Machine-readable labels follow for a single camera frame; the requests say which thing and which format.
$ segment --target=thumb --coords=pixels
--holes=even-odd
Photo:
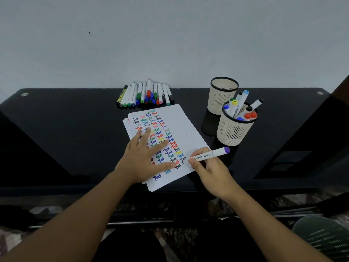
[[[172,163],[172,162],[167,162],[167,163],[161,163],[161,164],[156,164],[152,167],[152,170],[158,174],[160,172],[169,170],[171,168],[175,168],[176,167],[176,163]]]
[[[190,163],[192,168],[195,169],[195,171],[198,173],[200,177],[203,177],[207,173],[205,167],[203,167],[203,165],[200,164],[200,162],[195,160],[194,158],[190,158],[188,160],[188,163]]]

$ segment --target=forearm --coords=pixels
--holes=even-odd
[[[330,261],[236,186],[226,202],[238,214],[268,261]]]
[[[2,261],[90,261],[112,212],[130,184],[125,173],[110,173]]]

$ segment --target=stack of paper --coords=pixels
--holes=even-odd
[[[151,162],[152,164],[175,162],[177,167],[158,173],[144,182],[149,191],[157,190],[193,172],[187,159],[193,151],[204,146],[208,147],[180,105],[129,113],[129,117],[123,122],[130,139],[139,129],[144,133],[147,127],[151,127],[148,147],[158,145],[165,140],[170,141],[164,149],[152,156]]]

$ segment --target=pile of markers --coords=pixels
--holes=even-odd
[[[247,106],[244,111],[240,113],[240,110],[245,103],[249,92],[247,90],[238,93],[235,98],[231,98],[228,104],[224,105],[224,111],[232,118],[237,120],[250,121],[257,118],[257,112],[255,109],[264,102],[263,99],[257,99],[252,105]]]
[[[125,86],[116,102],[120,106],[136,106],[139,104],[173,105],[174,99],[168,84],[153,83],[150,79],[146,83],[132,83]]]

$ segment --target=pen holder filled with markers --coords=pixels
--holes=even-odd
[[[224,107],[228,103],[229,101],[225,102],[224,105],[222,105],[220,108],[221,116],[217,130],[217,138],[221,143],[225,145],[236,146],[240,144],[240,142],[246,136],[247,132],[250,130],[253,123],[255,123],[258,117],[250,121],[233,118],[229,114],[227,114],[227,112],[225,112]],[[249,104],[245,102],[238,115],[243,113],[248,106]]]
[[[207,109],[212,114],[220,115],[223,104],[234,97],[239,83],[228,77],[215,77],[211,80]]]

